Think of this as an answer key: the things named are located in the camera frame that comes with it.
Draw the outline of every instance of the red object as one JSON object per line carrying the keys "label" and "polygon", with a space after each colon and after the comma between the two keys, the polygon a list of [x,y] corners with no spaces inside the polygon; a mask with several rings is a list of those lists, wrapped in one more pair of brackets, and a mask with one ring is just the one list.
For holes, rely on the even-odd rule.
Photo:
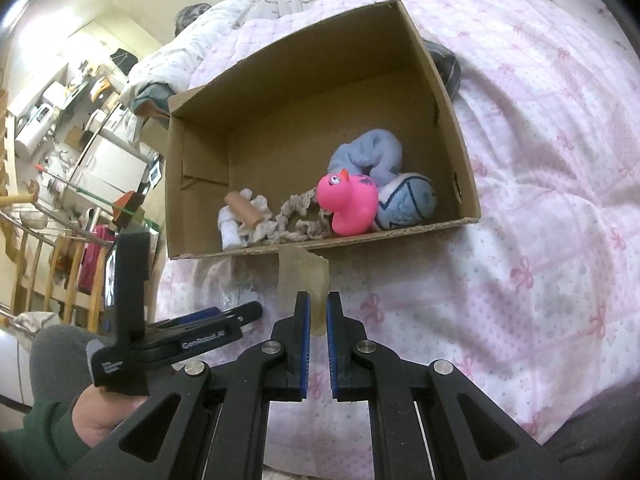
{"label": "red object", "polygon": [[[127,191],[123,196],[114,202],[113,205],[116,207],[120,207],[122,209],[126,209],[127,211],[131,211],[132,213],[137,213],[138,209],[145,201],[144,195],[136,192],[136,191]],[[120,211],[118,209],[113,210],[113,223],[120,228],[126,228],[131,222],[132,216],[128,213]]]}
{"label": "red object", "polygon": [[[115,234],[104,225],[98,225],[94,230],[94,235],[102,240],[114,242]],[[78,276],[78,290],[85,294],[91,294],[94,286],[95,266],[98,263],[98,255],[100,254],[100,245],[87,244],[84,249],[84,257],[82,258],[82,267]]]}

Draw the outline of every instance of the pink rubber duck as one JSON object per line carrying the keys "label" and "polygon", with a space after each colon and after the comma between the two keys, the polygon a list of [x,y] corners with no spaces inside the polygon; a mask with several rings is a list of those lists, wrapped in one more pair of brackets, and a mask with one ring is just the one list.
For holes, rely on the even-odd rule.
{"label": "pink rubber duck", "polygon": [[334,213],[331,227],[340,236],[367,232],[378,211],[378,188],[366,175],[349,175],[347,170],[322,177],[316,189],[322,209]]}

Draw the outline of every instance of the cardboard box flap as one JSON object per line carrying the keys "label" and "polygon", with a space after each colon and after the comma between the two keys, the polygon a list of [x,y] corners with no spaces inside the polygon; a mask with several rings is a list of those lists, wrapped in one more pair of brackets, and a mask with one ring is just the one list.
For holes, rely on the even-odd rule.
{"label": "cardboard box flap", "polygon": [[291,100],[405,67],[412,60],[398,5],[359,7],[285,36],[223,72],[174,115],[228,132]]}
{"label": "cardboard box flap", "polygon": [[186,92],[181,92],[179,94],[172,95],[171,97],[169,97],[167,101],[169,105],[169,112],[170,113],[175,112],[180,106],[182,106],[182,104],[184,104],[189,99],[191,99],[191,97],[196,95],[203,88],[204,86],[198,86],[197,88],[192,88],[190,90],[187,90]]}

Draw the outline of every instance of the cardboard box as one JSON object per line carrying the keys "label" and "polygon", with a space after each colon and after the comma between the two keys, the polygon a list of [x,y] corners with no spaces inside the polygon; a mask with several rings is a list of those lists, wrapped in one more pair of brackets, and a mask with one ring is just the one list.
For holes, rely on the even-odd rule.
{"label": "cardboard box", "polygon": [[84,135],[84,130],[79,126],[74,126],[71,128],[68,134],[65,137],[65,144],[70,148],[78,152],[82,152],[85,147],[85,143],[82,142],[82,136]]}
{"label": "cardboard box", "polygon": [[169,153],[169,132],[155,119],[149,119],[140,130],[140,142],[160,155],[167,157]]}
{"label": "cardboard box", "polygon": [[[477,222],[480,206],[460,127],[399,0],[353,9],[259,50],[170,100],[166,227],[171,258],[222,254],[218,212],[230,190],[274,212],[313,188],[336,148],[373,128],[402,142],[403,171],[430,177],[428,225],[300,242],[318,249]],[[270,253],[258,246],[224,254]]]}

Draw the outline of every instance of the bed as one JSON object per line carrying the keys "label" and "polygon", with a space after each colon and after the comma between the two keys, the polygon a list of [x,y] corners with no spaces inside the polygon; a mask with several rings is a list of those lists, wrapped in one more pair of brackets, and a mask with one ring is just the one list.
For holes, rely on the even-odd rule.
{"label": "bed", "polygon": [[[375,1],[214,6],[209,19],[224,17],[208,27],[201,52],[177,55],[188,78],[154,73],[161,54],[139,67],[129,94],[153,80],[194,88],[298,28]],[[454,109],[482,220],[327,251],[331,287],[373,339],[404,359],[451,360],[543,443],[585,402],[640,373],[638,59],[600,0],[403,2],[425,38],[460,58]],[[189,43],[199,21],[169,48]],[[264,340],[285,315],[274,307],[276,285],[268,257],[171,261],[157,317],[257,296],[264,319],[206,354],[219,364]],[[271,407],[265,464],[372,478],[367,407],[332,402],[326,340],[313,338],[311,351],[309,399]]]}

